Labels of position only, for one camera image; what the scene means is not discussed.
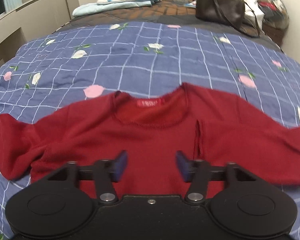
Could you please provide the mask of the dark brown leather handbag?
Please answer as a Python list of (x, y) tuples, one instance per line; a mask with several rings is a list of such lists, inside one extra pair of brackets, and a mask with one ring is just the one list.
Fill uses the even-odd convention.
[(255, 23), (251, 25), (255, 32), (249, 32), (243, 27), (247, 5), (244, 0), (196, 0), (196, 18), (231, 26), (249, 37), (260, 37), (257, 17), (254, 17)]

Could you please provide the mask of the clear plastic bag of clothes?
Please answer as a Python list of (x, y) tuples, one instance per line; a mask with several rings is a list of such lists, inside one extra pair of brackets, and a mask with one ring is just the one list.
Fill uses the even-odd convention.
[(289, 15), (281, 0), (257, 0), (264, 13), (263, 22), (275, 29), (286, 30), (289, 26)]

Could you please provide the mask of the brown dark bed sheet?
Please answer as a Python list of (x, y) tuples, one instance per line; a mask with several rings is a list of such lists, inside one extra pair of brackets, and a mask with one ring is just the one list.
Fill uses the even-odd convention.
[(189, 26), (212, 31), (214, 33), (228, 33), (250, 39), (267, 48), (281, 52), (282, 49), (269, 36), (262, 33), (260, 37), (249, 37), (234, 28), (213, 22), (204, 22), (195, 17), (194, 8), (185, 7), (173, 0), (163, 0), (151, 7), (136, 7), (129, 9), (115, 9), (87, 16), (74, 18), (58, 28), (56, 32), (74, 28), (92, 27), (98, 24), (117, 24), (124, 22), (152, 22), (180, 26)]

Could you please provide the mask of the red knit sweater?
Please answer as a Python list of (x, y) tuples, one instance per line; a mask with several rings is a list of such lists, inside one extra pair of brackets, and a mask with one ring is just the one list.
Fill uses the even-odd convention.
[(235, 162), (272, 184), (300, 186), (300, 127), (285, 128), (243, 98), (188, 83), (157, 99), (123, 92), (70, 104), (27, 124), (0, 115), (0, 172), (37, 181), (69, 161), (128, 153), (115, 189), (184, 194), (175, 154), (213, 166)]

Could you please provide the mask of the beige built-in window cabinet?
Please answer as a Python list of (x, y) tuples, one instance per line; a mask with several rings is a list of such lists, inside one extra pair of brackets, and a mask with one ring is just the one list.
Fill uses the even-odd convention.
[(25, 43), (49, 35), (71, 20), (71, 0), (22, 0), (7, 12), (0, 0), (0, 67)]

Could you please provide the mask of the blue floral plaid quilt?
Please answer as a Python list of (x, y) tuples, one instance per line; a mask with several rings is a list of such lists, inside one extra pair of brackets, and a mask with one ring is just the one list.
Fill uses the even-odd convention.
[(50, 34), (0, 67), (0, 114), (33, 123), (94, 85), (142, 98), (182, 82), (246, 98), (281, 124), (300, 125), (300, 64), (229, 33), (130, 22)]

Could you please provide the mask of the light blue folded blanket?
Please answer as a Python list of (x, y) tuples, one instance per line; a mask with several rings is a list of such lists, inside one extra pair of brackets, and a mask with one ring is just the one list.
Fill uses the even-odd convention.
[(121, 2), (121, 3), (110, 3), (110, 4), (97, 4), (97, 3), (88, 3), (81, 5), (73, 10), (73, 17), (80, 17), (92, 14), (98, 14), (105, 11), (116, 10), (116, 9), (129, 9), (137, 7), (151, 7), (151, 1), (142, 1), (142, 2)]

